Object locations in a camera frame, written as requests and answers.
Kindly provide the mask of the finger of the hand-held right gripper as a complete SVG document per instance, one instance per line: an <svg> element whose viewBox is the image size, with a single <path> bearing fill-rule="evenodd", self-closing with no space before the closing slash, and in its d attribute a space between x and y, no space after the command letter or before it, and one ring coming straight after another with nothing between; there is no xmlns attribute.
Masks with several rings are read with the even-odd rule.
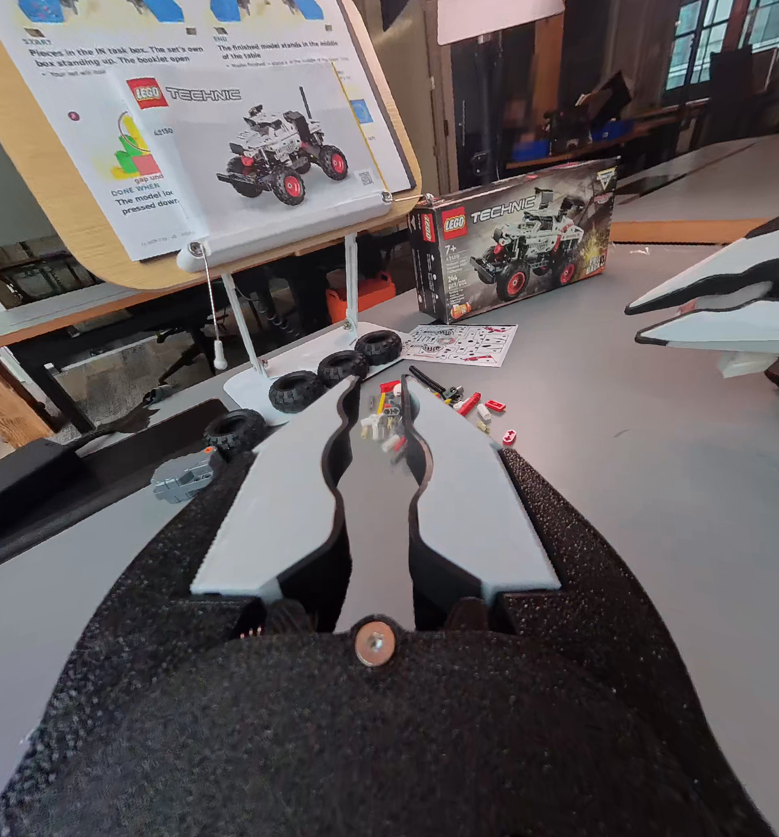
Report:
<svg viewBox="0 0 779 837"><path fill-rule="evenodd" d="M689 299L729 294L779 273L779 225L766 224L667 279L630 302L627 315L679 306Z"/></svg>
<svg viewBox="0 0 779 837"><path fill-rule="evenodd" d="M639 331L635 342L779 357L779 299L757 299L722 310L691 310Z"/></svg>

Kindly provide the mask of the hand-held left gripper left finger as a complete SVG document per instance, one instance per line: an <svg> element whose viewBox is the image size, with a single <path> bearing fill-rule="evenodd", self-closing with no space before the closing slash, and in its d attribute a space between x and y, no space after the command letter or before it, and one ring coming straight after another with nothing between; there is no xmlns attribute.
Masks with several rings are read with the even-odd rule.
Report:
<svg viewBox="0 0 779 837"><path fill-rule="evenodd" d="M296 598L286 583L329 552L344 527L360 379L351 375L276 431L256 458L190 584L192 595Z"/></svg>

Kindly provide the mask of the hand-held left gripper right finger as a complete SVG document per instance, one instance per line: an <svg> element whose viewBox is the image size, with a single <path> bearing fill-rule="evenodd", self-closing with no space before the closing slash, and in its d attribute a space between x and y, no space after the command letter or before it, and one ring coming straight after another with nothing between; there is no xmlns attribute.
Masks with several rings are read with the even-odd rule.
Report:
<svg viewBox="0 0 779 837"><path fill-rule="evenodd" d="M405 459L417 489L409 509L414 591L433 605L505 593L557 591L561 582L500 448L407 374Z"/></svg>

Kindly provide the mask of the pile of toy bricks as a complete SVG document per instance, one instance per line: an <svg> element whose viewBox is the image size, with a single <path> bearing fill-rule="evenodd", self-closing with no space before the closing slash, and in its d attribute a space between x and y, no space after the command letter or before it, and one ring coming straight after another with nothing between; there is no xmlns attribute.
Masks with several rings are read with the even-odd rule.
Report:
<svg viewBox="0 0 779 837"><path fill-rule="evenodd" d="M499 433L493 426L495 417L504 415L508 404L496 398L485 398L480 391L472 391L466 397L462 388L440 388L434 382L426 382L422 376L410 375L413 383L424 389L426 397L444 405L464 421L470 423L487 437L498 450L513 447L517 432L507 429ZM371 439L385 454L397 462L404 454L409 440L405 424L405 395L402 379L381 382L379 394L369 401L369 412L360 420L362 439Z"/></svg>

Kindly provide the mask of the grey desk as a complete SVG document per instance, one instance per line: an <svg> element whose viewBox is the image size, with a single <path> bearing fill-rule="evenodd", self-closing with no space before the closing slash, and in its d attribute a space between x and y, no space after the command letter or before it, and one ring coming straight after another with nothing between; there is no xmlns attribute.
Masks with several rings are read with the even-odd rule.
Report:
<svg viewBox="0 0 779 837"><path fill-rule="evenodd" d="M779 389L635 344L666 314L624 314L713 251L615 245L603 276L479 318L519 326L499 370L431 375L504 399L498 427L643 585L779 835ZM182 509L144 488L0 566L0 792L89 617Z"/></svg>

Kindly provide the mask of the printed task sheet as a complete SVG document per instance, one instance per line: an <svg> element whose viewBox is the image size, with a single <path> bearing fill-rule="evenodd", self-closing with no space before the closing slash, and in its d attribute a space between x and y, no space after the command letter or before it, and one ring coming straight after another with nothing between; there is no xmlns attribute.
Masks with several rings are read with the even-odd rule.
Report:
<svg viewBox="0 0 779 837"><path fill-rule="evenodd" d="M0 42L133 260L385 215L411 164L340 2L8 2Z"/></svg>

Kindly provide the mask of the wood edged grey table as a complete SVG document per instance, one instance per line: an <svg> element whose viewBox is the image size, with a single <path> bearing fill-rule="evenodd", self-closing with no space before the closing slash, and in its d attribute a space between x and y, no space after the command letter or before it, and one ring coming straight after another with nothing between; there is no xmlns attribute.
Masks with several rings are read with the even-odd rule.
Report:
<svg viewBox="0 0 779 837"><path fill-rule="evenodd" d="M622 200L622 186L668 182ZM728 245L779 216L779 134L705 146L627 177L617 188L611 240L637 245Z"/></svg>

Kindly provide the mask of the black toy tire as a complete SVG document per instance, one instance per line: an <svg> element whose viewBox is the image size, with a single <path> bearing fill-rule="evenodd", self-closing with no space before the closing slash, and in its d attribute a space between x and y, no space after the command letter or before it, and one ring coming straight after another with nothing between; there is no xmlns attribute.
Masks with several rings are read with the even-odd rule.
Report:
<svg viewBox="0 0 779 837"><path fill-rule="evenodd" d="M369 372L369 362L360 352L341 350L326 356L319 364L317 375L322 384L331 389L351 376L364 380Z"/></svg>
<svg viewBox="0 0 779 837"><path fill-rule="evenodd" d="M403 351L403 340L393 330L374 330L356 340L354 350L362 355L370 367L397 361Z"/></svg>
<svg viewBox="0 0 779 837"><path fill-rule="evenodd" d="M326 392L319 375L312 371L292 371L277 378L270 386L269 400L279 413L301 413Z"/></svg>
<svg viewBox="0 0 779 837"><path fill-rule="evenodd" d="M236 409L214 418L204 431L207 446L216 448L229 462L254 450L268 435L266 420L255 410Z"/></svg>

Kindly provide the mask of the grey toy motor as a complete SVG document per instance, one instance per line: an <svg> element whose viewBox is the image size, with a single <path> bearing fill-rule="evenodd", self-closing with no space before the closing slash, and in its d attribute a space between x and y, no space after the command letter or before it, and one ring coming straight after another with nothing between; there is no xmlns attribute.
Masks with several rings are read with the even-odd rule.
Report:
<svg viewBox="0 0 779 837"><path fill-rule="evenodd" d="M150 485L157 499L180 504L208 487L225 464L218 448L208 445L166 461L154 471Z"/></svg>

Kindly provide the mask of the black ribbed toy tube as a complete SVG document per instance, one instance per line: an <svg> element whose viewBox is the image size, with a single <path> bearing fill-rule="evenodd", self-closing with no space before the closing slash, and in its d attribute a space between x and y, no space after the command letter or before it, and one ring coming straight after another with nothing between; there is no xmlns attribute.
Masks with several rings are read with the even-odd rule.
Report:
<svg viewBox="0 0 779 837"><path fill-rule="evenodd" d="M409 366L409 374L420 384L425 386L431 392L435 392L440 398L445 400L446 398L450 398L450 395L447 395L448 389L443 387L441 384L436 382L434 379L430 378L424 371L416 368L414 365Z"/></svg>

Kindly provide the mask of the sticker sheet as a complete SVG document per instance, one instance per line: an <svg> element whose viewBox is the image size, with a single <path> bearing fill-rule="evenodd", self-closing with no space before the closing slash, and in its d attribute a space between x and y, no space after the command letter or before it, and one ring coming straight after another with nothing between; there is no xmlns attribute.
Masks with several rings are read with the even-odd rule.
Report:
<svg viewBox="0 0 779 837"><path fill-rule="evenodd" d="M467 368L500 368L517 332L517 325L417 326L404 342L401 358Z"/></svg>

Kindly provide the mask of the toy set box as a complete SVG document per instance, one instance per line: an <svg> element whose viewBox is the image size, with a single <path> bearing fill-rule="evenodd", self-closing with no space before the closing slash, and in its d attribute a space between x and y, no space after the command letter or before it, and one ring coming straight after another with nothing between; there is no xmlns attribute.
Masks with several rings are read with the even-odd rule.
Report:
<svg viewBox="0 0 779 837"><path fill-rule="evenodd" d="M601 274L619 160L422 198L407 220L420 311L450 326Z"/></svg>

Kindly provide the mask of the toy instruction booklet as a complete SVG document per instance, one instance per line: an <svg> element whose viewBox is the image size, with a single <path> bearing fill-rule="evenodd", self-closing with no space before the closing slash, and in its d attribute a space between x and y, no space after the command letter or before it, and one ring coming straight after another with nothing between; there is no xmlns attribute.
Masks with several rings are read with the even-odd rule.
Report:
<svg viewBox="0 0 779 837"><path fill-rule="evenodd" d="M118 66L113 80L213 255L264 252L381 217L410 184L379 108L329 61Z"/></svg>

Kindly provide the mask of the instruction booklet on stand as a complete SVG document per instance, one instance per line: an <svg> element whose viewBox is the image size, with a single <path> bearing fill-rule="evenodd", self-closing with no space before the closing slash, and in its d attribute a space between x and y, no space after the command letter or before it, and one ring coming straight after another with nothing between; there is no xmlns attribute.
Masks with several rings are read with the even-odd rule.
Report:
<svg viewBox="0 0 779 837"><path fill-rule="evenodd" d="M160 22L152 12L136 12L130 2L60 2L62 20L31 18L31 2L0 2L0 146L16 175L1 174L0 232L15 241L54 231L77 260L99 278L117 286L157 291L188 285L169 265L178 250L151 254L157 259L140 267L125 255L122 234L115 230L98 201L98 186L88 178L101 172L102 186L127 186L110 174L115 150L105 136L116 103L104 94L104 71L119 65L136 71L189 58L215 55L215 26L227 29L225 63L236 53L290 56L291 44L314 49L319 60L349 66L344 83L353 99L379 108L400 146L410 184L395 195L383 218L371 219L304 238L258 255L227 261L232 271L264 265L291 255L304 255L337 244L356 228L374 231L402 223L421 192L421 171L400 112L384 75L366 24L354 2L318 2L323 22L298 13L260 13L222 23L210 2L176 2L184 21Z"/></svg>

